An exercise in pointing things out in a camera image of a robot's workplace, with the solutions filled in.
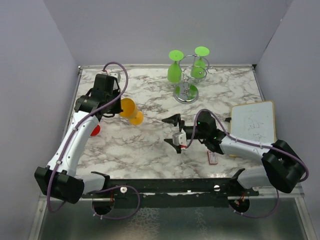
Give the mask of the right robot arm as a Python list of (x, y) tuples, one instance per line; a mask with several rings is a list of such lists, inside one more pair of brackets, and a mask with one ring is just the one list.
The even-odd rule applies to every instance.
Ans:
[(242, 169), (235, 174), (229, 189), (236, 196), (247, 189), (266, 186), (289, 194), (298, 183), (309, 177), (306, 164), (286, 141), (278, 139), (274, 143), (263, 143), (236, 137), (224, 127), (217, 128), (221, 121), (208, 109), (201, 109), (196, 114), (192, 126), (185, 125), (180, 114), (163, 118), (162, 122), (179, 128), (171, 138), (165, 139), (178, 154), (188, 149), (193, 140), (198, 140), (213, 153), (261, 163), (259, 168)]

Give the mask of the red wine glass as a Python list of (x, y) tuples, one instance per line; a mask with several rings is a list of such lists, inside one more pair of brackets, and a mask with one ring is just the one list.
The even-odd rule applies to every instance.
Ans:
[(90, 134), (91, 137), (97, 136), (100, 133), (101, 127), (100, 125), (97, 125), (94, 130), (92, 131), (92, 133)]

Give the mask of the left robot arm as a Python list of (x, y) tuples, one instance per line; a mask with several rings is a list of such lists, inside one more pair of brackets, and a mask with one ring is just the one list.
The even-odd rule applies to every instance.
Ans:
[(98, 73), (93, 87), (75, 101), (74, 113), (60, 147), (46, 167), (38, 167), (34, 173), (44, 195), (75, 204), (89, 192), (101, 198), (110, 193), (111, 186), (105, 174), (94, 172), (77, 178), (76, 171), (85, 145), (101, 118), (112, 118), (123, 111), (120, 93), (118, 77)]

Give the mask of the orange wine glass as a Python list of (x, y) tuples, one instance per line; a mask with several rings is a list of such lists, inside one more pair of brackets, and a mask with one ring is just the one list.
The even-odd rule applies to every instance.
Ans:
[(123, 98), (121, 101), (121, 117), (126, 118), (132, 125), (140, 125), (144, 120), (144, 115), (138, 110), (136, 103), (130, 98)]

